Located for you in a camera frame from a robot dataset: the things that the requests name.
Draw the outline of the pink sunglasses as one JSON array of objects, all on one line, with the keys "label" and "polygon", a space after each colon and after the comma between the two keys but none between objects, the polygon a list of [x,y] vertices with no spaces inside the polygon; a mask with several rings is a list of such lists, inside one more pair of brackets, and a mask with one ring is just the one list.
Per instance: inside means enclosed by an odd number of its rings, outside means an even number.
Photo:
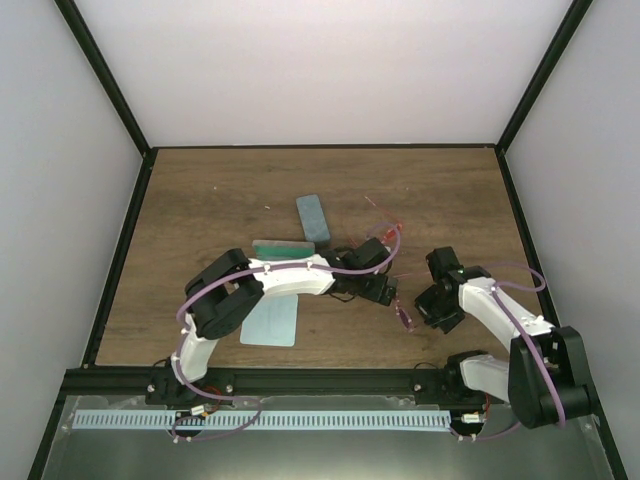
[{"label": "pink sunglasses", "polygon": [[410,295],[408,287],[405,285],[406,280],[423,276],[424,272],[400,273],[395,274],[397,280],[396,293],[393,300],[395,315],[408,333],[416,330],[417,323],[413,318],[415,313],[414,298]]}]

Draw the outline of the green glasses case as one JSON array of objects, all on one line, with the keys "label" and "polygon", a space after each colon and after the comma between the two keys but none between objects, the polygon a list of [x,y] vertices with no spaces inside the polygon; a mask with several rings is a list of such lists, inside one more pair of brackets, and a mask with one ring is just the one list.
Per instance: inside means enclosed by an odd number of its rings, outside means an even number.
[{"label": "green glasses case", "polygon": [[316,245],[306,241],[264,240],[252,242],[256,258],[263,261],[299,260],[316,253]]}]

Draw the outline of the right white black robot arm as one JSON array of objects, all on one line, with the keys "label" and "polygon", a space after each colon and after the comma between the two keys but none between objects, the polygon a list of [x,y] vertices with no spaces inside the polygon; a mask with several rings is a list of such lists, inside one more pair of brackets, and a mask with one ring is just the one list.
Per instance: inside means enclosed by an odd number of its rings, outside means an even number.
[{"label": "right white black robot arm", "polygon": [[426,263],[433,283],[415,300],[425,323],[448,333],[473,316],[509,355],[506,361],[480,350],[451,356],[444,378],[451,400],[465,403],[483,392],[507,403],[529,429],[594,412],[598,396],[576,329],[530,312],[505,292],[505,283],[481,266],[463,266],[450,247],[434,249]]}]

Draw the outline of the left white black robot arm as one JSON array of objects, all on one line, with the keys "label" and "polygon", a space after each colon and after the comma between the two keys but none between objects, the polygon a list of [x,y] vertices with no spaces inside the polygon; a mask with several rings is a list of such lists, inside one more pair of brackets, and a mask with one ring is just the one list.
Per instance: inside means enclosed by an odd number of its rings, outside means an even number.
[{"label": "left white black robot arm", "polygon": [[356,248],[304,259],[259,260],[238,248],[225,252],[184,288],[185,302],[176,314],[180,342],[170,357],[170,393],[181,403],[196,402],[218,341],[236,331],[264,299],[313,295],[390,306],[397,280],[388,272],[399,247],[399,242],[389,247],[373,237]]}]

